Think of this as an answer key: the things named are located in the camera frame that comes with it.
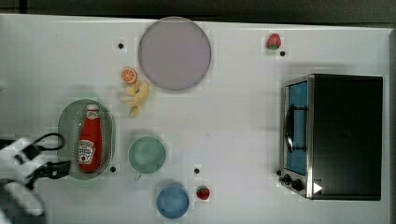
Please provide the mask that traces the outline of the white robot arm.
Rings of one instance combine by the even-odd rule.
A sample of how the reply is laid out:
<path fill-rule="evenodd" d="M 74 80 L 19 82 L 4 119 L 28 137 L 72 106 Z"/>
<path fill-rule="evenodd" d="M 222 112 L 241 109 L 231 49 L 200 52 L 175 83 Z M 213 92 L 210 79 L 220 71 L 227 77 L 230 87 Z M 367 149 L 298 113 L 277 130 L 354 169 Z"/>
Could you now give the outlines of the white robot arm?
<path fill-rule="evenodd" d="M 28 138 L 1 141 L 1 224 L 47 224 L 46 206 L 35 192 L 39 178 L 69 175 L 71 161 L 48 161 Z"/>

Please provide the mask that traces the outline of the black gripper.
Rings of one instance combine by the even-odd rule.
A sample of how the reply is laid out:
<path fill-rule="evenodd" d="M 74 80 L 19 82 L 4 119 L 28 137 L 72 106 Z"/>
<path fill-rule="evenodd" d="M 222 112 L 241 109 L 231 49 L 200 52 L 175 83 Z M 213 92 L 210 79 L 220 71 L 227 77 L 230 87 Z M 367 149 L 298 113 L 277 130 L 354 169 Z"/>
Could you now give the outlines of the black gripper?
<path fill-rule="evenodd" d="M 2 180 L 28 184 L 39 178 L 60 179 L 69 175 L 71 161 L 45 163 L 45 157 L 33 146 L 33 141 L 20 138 L 1 149 L 0 176 Z"/>

